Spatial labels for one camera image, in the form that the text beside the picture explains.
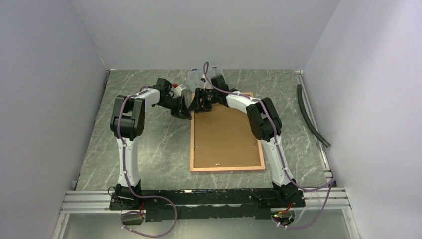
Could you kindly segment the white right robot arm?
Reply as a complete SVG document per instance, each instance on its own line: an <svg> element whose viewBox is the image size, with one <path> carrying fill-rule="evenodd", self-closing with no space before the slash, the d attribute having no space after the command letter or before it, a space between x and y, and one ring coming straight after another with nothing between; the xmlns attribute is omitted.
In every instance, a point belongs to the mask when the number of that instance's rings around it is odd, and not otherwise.
<svg viewBox="0 0 422 239"><path fill-rule="evenodd" d="M281 142L282 122L272 100L268 97L255 98L235 88L229 88L223 75L210 79L203 75L202 81L209 88L196 88L188 110L196 113L210 111L219 103L247 114L254 137L261 142L272 171L274 201L278 206L287 206L299 190L291 173Z"/></svg>

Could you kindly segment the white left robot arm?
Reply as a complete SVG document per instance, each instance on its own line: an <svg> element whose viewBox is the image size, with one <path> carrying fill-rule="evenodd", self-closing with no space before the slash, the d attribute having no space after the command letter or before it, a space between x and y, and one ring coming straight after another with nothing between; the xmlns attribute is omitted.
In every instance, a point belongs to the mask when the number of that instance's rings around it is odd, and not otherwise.
<svg viewBox="0 0 422 239"><path fill-rule="evenodd" d="M153 86L143 86L137 93L115 98L110 120L119 148L120 171L115 193L123 197L123 203L130 209L138 208L143 200L137 150L145 128L146 109L158 105L169 109L173 117L191 120L183 95L185 89L185 85L158 78Z"/></svg>

